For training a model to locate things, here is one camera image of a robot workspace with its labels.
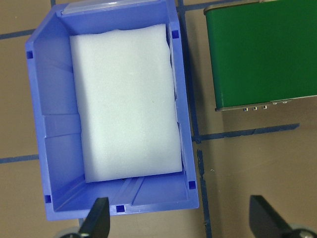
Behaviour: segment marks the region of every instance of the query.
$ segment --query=plastic bin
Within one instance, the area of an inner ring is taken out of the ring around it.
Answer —
[[[84,218],[98,197],[110,214],[199,206],[187,107],[181,36],[174,0],[139,1],[112,7],[55,5],[26,42],[26,56],[48,220]],[[85,183],[69,36],[166,24],[175,85],[183,171]]]

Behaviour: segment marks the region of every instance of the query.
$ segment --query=metal bolt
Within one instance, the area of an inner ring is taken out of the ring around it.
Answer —
[[[299,233],[299,236],[300,236],[301,238],[314,238],[313,234],[311,234],[311,233],[308,232],[308,231],[301,231],[301,232]]]

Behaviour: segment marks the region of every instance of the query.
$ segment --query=metal edge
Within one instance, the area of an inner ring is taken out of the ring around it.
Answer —
[[[223,7],[229,7],[229,6],[238,6],[238,5],[244,5],[244,4],[250,4],[250,3],[260,3],[263,0],[241,0],[241,1],[233,1],[233,2],[226,2],[226,3],[216,3],[212,4],[204,9],[204,15],[206,15],[207,11],[213,10],[216,8],[223,8]]]
[[[248,108],[257,108],[261,106],[268,106],[268,105],[276,105],[278,103],[288,103],[291,102],[292,99],[285,99],[285,100],[278,100],[278,101],[271,101],[266,103],[256,103],[256,104],[247,104],[247,105],[239,105],[239,106],[233,106],[233,107],[226,107],[226,108],[216,108],[216,112],[224,112],[229,110],[236,110],[236,109],[248,109]]]

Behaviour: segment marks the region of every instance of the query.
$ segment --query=blue tape line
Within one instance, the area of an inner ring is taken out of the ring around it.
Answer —
[[[83,218],[79,218],[78,219],[78,224],[81,227],[81,225],[84,223],[84,219]]]
[[[190,54],[189,54],[188,38],[187,38],[187,26],[186,26],[183,0],[178,0],[178,8],[177,9],[178,9],[179,15],[180,15],[180,30],[181,30],[181,35],[182,35],[185,79],[186,79],[187,96],[188,96],[190,114],[191,114],[190,115],[191,116],[191,123],[192,123],[194,137],[197,139],[195,141],[197,144],[200,144],[201,142],[199,140],[199,129],[198,129],[197,114],[196,114],[194,85],[193,85],[192,72],[191,72]]]
[[[51,7],[54,6],[56,4],[55,0],[51,0]]]
[[[0,164],[29,161],[29,160],[38,160],[38,159],[39,159],[39,155],[25,155],[25,156],[18,156],[18,157],[9,157],[9,158],[0,159]]]
[[[210,215],[209,215],[209,205],[208,205],[208,196],[207,196],[207,187],[206,187],[206,181],[204,179],[204,173],[205,173],[204,160],[203,160],[203,152],[201,150],[197,150],[197,157],[198,157],[200,188],[202,191],[206,238],[212,238],[211,221],[210,221]]]
[[[230,131],[230,132],[223,132],[223,133],[201,135],[199,136],[199,139],[203,141],[203,140],[215,140],[215,139],[223,139],[223,138],[246,136],[246,135],[265,134],[265,133],[272,133],[272,132],[279,132],[279,131],[286,131],[286,130],[294,130],[298,128],[299,126],[300,124],[296,123],[296,124],[270,126],[270,127],[263,127],[263,128],[249,129],[249,130]],[[192,141],[196,141],[196,140],[197,138],[192,136]]]
[[[17,31],[17,32],[6,33],[6,34],[1,34],[1,35],[0,35],[0,40],[9,39],[9,38],[14,38],[14,37],[20,37],[20,36],[31,35],[31,34],[33,33],[33,31],[35,31],[35,29],[25,30],[25,31]]]

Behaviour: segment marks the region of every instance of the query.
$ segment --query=foam block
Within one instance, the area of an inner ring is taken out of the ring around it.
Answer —
[[[165,25],[70,43],[86,182],[182,171]]]

